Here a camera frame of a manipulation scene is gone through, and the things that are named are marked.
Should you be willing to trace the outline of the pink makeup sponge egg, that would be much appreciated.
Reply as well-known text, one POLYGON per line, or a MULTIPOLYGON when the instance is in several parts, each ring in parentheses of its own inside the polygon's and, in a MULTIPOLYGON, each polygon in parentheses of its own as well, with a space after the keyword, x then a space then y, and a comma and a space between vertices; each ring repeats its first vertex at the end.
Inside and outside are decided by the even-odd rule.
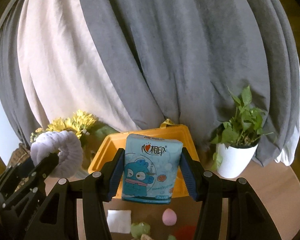
POLYGON ((162 222, 165 226, 174 226, 177 222, 177 215, 172 209, 166 209, 162 214, 162 222))

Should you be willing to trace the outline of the lavender fluffy headband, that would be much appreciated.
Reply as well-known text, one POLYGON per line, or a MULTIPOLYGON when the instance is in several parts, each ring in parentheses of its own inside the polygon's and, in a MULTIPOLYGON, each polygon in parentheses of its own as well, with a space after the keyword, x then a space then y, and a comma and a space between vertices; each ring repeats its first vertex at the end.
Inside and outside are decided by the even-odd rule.
POLYGON ((40 134, 31 145, 30 156, 38 165, 49 154, 58 154, 58 165, 50 173, 52 178, 70 178, 81 168, 83 149, 74 132, 45 132, 40 134))

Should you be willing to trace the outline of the sunflower bouquet in vase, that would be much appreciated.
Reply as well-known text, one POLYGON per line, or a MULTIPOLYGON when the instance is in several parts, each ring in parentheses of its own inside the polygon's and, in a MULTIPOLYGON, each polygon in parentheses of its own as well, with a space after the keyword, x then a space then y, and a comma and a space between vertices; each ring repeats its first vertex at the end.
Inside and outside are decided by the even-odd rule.
POLYGON ((57 118, 48 124, 47 128, 38 128, 31 133, 32 144, 38 142, 38 137, 49 132, 74 132, 83 148, 82 169, 87 170, 105 137, 118 131, 101 122, 95 115, 78 110, 70 118, 57 118))

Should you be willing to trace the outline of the white sheer curtain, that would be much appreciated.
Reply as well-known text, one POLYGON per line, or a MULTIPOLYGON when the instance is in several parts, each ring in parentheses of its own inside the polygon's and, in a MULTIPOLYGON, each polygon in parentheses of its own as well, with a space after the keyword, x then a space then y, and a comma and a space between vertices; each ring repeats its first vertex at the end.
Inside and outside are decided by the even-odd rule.
POLYGON ((117 131, 138 129, 111 83, 79 0, 25 0, 17 55, 26 97, 41 126, 82 110, 117 131))

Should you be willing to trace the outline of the red green fluffy plush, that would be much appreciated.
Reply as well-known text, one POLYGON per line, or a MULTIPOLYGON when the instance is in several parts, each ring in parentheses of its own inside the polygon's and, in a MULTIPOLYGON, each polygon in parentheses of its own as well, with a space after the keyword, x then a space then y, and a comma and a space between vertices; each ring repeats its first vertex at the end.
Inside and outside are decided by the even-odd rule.
POLYGON ((177 240, 194 240, 195 232, 195 226, 185 225, 178 228, 173 235, 177 240))

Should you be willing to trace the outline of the patterned brown fabric bag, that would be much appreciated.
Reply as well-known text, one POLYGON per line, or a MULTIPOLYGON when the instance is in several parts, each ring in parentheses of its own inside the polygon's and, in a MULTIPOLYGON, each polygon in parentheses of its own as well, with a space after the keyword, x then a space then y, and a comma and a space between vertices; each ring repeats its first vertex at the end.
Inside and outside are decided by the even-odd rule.
POLYGON ((7 166, 14 166, 18 163, 23 163, 30 157, 30 150, 23 143, 19 143, 18 148, 16 148, 8 161, 7 166))

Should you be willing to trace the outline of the green frog plush toy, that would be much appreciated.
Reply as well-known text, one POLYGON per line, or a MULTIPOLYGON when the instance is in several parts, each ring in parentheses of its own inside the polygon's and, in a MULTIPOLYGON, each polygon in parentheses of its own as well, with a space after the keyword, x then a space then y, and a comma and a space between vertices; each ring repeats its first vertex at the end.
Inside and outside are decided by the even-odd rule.
POLYGON ((151 226, 145 222, 132 223, 130 233, 133 238, 140 239, 142 235, 150 235, 151 226))

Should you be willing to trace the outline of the orange plastic crate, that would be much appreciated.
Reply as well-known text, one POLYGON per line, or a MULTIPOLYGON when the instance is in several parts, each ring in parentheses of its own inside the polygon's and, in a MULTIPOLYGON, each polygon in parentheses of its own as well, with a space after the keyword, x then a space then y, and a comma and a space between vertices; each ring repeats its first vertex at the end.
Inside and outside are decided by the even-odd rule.
MULTIPOLYGON (((192 140, 190 131, 185 125, 161 125, 159 128, 148 129, 143 131, 133 131, 133 134, 140 134, 146 137, 155 137, 162 139, 174 139, 183 143, 183 146, 187 148, 189 155, 193 160, 199 161, 199 157, 194 146, 194 142, 192 140)), ((93 173, 95 171, 100 171, 105 163, 112 161, 117 150, 120 148, 126 148, 126 139, 131 134, 131 132, 124 133, 114 133, 106 136, 104 141, 102 142, 100 148, 96 152, 91 164, 88 168, 89 173, 93 173)), ((165 178, 168 180, 168 174, 162 169, 159 168, 158 165, 150 158, 150 155, 147 154, 148 151, 155 150, 155 147, 151 145, 148 141, 145 146, 145 153, 140 154, 140 159, 144 159, 146 163, 148 163, 148 170, 150 172, 150 176, 154 178, 153 183, 147 185, 147 191, 151 192, 153 188, 159 190, 160 192, 164 190, 164 181, 158 181, 157 177, 165 178)), ((172 197, 180 198, 187 197, 188 191, 181 174, 181 170, 178 170, 176 174, 176 178, 174 179, 174 186, 172 187, 172 197)))

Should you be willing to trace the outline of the white square cloth pad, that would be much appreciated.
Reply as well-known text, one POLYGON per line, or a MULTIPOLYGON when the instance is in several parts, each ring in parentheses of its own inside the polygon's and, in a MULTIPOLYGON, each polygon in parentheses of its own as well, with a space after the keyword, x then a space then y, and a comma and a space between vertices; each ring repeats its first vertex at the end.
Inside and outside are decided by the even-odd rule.
POLYGON ((108 210, 107 223, 112 233, 130 233, 131 211, 130 210, 108 210))

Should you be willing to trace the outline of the grey curtain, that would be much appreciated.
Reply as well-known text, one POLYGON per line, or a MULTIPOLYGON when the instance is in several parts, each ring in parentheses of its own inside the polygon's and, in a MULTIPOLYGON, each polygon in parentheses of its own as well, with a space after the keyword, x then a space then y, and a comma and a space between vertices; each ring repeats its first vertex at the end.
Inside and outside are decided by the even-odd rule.
MULTIPOLYGON (((264 110, 254 161, 290 165, 300 137, 300 65, 279 0, 79 0, 111 83, 138 129, 186 125, 200 150, 250 85, 264 110)), ((0 27, 0 100, 18 138, 40 127, 21 80, 17 34, 25 0, 0 27)))

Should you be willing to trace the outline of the potted green plant white pot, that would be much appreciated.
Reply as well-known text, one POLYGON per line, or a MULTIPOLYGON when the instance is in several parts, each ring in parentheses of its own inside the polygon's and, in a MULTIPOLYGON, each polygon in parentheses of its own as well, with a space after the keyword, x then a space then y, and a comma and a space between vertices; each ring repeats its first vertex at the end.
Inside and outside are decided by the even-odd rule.
POLYGON ((250 85, 239 95, 233 92, 230 95, 233 113, 213 131, 211 138, 211 144, 216 146, 212 168, 225 179, 239 177, 252 160, 261 138, 274 133, 264 129, 265 112, 253 105, 250 85))

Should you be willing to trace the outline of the blue tissue packet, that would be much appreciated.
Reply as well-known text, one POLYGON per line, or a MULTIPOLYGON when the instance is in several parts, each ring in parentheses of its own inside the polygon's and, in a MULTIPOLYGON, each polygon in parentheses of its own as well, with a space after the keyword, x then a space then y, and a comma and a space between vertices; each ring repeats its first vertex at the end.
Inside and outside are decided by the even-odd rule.
POLYGON ((122 200, 170 204, 183 143, 130 134, 126 139, 122 200))

